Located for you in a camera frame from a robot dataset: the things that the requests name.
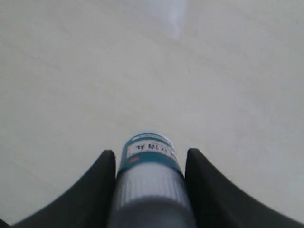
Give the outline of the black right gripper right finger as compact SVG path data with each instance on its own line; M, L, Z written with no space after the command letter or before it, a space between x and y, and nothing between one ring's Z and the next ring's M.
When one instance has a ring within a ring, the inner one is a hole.
M187 152L185 182L199 228L302 228L246 194L200 152Z

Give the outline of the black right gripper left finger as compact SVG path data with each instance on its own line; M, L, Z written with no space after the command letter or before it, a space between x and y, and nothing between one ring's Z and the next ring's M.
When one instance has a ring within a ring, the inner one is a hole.
M101 153L89 170L56 200L14 228L105 228L115 186L115 155Z

